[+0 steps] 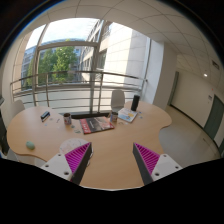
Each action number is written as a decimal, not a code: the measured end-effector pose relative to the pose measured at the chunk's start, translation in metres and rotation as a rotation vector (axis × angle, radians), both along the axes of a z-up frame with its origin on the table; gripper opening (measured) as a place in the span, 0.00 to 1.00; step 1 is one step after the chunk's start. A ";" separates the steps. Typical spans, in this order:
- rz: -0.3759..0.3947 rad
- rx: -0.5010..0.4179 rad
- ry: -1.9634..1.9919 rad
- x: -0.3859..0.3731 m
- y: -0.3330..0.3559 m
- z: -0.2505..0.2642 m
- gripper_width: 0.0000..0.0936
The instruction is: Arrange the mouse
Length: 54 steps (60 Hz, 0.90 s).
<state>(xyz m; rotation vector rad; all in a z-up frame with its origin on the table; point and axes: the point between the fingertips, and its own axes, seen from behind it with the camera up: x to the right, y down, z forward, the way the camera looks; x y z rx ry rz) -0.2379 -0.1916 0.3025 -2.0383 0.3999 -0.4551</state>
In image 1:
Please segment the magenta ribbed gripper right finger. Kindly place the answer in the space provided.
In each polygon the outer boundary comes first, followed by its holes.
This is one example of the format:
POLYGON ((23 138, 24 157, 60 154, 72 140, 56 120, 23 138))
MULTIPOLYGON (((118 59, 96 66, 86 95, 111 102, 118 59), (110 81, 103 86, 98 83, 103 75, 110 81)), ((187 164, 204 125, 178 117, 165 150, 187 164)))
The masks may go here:
POLYGON ((168 154, 159 155, 137 143, 133 144, 133 154, 145 185, 182 169, 168 154))

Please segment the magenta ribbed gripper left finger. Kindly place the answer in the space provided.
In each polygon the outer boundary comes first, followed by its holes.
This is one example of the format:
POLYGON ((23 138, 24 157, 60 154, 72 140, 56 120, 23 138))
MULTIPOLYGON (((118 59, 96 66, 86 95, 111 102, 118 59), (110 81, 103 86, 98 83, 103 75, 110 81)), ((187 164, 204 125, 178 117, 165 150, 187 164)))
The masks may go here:
POLYGON ((42 169, 79 185, 92 152, 92 144, 87 142, 66 154, 56 154, 42 166, 42 169))

